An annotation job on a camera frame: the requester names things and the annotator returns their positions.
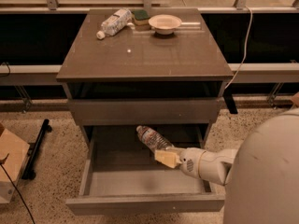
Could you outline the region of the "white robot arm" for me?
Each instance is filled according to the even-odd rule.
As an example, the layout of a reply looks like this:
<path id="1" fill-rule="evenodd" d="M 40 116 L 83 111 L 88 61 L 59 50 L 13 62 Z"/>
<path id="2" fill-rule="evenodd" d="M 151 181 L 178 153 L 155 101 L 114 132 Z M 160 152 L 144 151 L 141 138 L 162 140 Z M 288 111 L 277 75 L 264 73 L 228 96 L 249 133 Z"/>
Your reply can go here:
<path id="1" fill-rule="evenodd" d="M 299 109 L 256 128 L 238 150 L 157 150 L 155 159 L 226 189 L 223 224 L 299 224 Z"/>

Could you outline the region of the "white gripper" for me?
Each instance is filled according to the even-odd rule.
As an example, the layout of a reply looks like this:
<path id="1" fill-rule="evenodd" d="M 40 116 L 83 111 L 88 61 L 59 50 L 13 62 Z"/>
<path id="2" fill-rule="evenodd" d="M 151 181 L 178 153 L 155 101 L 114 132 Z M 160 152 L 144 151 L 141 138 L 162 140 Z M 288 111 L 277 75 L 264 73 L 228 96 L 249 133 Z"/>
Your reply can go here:
<path id="1" fill-rule="evenodd" d="M 154 153 L 156 161 L 169 168 L 179 166 L 181 172 L 196 179 L 212 181 L 215 177 L 212 152 L 201 148 L 185 148 L 181 152 L 177 149 L 156 150 Z"/>

